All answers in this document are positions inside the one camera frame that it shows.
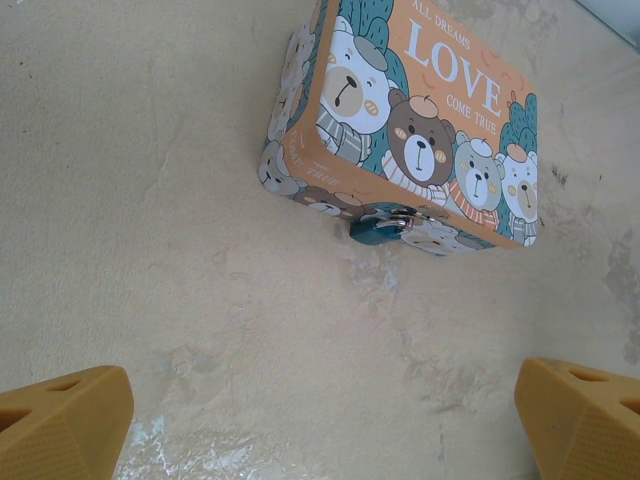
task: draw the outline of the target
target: orange tin box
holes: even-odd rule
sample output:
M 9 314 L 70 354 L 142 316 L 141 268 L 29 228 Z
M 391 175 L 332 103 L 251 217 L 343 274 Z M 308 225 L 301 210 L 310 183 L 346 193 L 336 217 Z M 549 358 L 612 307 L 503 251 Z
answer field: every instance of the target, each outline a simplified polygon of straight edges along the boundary
M 259 178 L 348 220 L 427 218 L 436 255 L 538 235 L 531 83 L 430 1 L 319 0 L 292 35 Z

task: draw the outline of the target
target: triangular block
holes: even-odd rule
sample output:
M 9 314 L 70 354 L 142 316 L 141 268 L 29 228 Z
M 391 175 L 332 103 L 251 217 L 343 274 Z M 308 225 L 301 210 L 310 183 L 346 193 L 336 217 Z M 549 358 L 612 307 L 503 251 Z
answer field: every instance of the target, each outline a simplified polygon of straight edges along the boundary
M 531 358 L 515 401 L 543 479 L 640 479 L 639 380 Z
M 0 478 L 108 480 L 133 415 L 122 368 L 92 368 L 0 394 Z

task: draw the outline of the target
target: stained floor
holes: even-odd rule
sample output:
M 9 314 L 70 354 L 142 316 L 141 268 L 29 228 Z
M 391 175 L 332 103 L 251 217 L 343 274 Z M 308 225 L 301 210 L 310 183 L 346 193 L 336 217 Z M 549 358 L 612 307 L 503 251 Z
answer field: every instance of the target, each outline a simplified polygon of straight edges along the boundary
M 640 56 L 570 0 L 441 1 L 538 87 L 544 228 L 371 249 L 255 174 L 312 3 L 0 5 L 0 389 L 124 366 L 121 480 L 537 478 L 522 360 L 640 375 Z

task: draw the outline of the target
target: block hole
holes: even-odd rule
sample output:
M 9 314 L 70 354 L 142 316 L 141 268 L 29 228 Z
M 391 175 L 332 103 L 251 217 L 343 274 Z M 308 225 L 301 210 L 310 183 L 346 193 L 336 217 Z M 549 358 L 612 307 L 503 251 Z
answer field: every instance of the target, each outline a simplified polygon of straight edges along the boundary
M 30 413 L 31 410 L 0 410 L 0 433 L 15 425 Z
M 620 400 L 620 404 L 623 407 L 627 407 L 636 415 L 640 415 L 640 398 Z
M 63 383 L 62 385 L 56 385 L 55 387 L 49 387 L 47 390 L 49 392 L 66 392 L 67 390 L 71 390 L 77 384 L 80 383 L 80 380 L 75 380 L 73 382 Z
M 598 375 L 597 373 L 587 372 L 585 370 L 579 370 L 577 368 L 570 368 L 569 373 L 576 378 L 579 378 L 583 382 L 607 382 L 609 379 L 605 376 Z

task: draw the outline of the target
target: white stain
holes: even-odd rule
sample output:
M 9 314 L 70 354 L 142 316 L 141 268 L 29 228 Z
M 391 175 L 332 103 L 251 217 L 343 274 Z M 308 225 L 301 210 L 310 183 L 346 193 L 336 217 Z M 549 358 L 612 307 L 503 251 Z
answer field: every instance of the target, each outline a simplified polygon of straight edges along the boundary
M 275 478 L 289 473 L 274 457 L 273 451 L 256 451 L 256 438 L 200 430 L 189 435 L 167 434 L 166 419 L 160 415 L 150 425 L 135 422 L 131 427 L 130 445 L 115 478 L 118 480 L 236 479 L 258 480 L 267 472 Z M 311 478 L 306 472 L 297 478 Z

